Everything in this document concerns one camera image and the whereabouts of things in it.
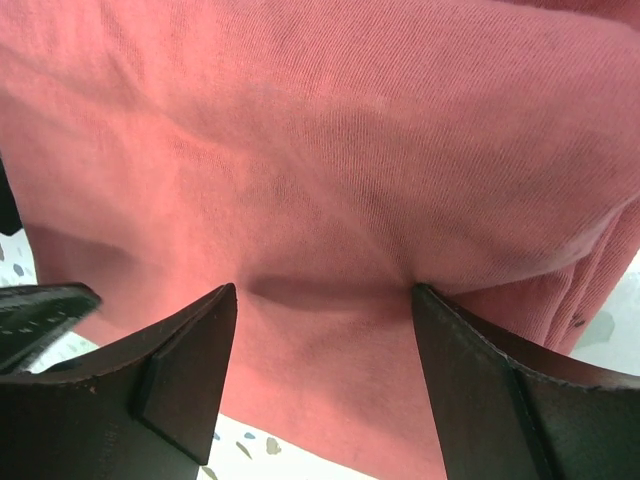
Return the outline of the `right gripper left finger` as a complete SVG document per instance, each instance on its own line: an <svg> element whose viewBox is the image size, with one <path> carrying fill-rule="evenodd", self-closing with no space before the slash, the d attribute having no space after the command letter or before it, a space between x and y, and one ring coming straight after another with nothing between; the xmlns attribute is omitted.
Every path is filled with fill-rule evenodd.
<svg viewBox="0 0 640 480"><path fill-rule="evenodd" d="M1 373L5 479L194 479L210 455L237 318L226 284L39 373Z"/></svg>

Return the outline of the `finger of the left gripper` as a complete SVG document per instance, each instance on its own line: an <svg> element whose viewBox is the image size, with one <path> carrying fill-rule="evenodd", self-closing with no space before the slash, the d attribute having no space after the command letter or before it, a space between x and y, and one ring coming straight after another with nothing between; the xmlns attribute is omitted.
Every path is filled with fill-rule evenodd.
<svg viewBox="0 0 640 480"><path fill-rule="evenodd" d="M1 373L23 372L102 300L82 283L1 289Z"/></svg>
<svg viewBox="0 0 640 480"><path fill-rule="evenodd" d="M23 228L4 164L0 163L0 231L12 236Z"/></svg>

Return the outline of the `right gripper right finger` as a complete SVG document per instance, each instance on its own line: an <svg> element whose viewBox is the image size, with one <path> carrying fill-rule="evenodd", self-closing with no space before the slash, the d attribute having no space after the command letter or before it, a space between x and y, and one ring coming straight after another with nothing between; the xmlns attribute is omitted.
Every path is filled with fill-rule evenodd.
<svg viewBox="0 0 640 480"><path fill-rule="evenodd" d="M638 478L638 377L541 347L424 284L411 308L448 478Z"/></svg>

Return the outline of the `dusty red t shirt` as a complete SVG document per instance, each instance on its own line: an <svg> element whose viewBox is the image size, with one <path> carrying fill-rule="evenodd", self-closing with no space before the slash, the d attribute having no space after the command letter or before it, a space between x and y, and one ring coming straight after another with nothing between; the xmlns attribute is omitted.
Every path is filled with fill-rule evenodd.
<svg viewBox="0 0 640 480"><path fill-rule="evenodd" d="M639 5L5 1L1 156L81 336L233 283L226 416L441 479L411 287L572 350L639 248Z"/></svg>

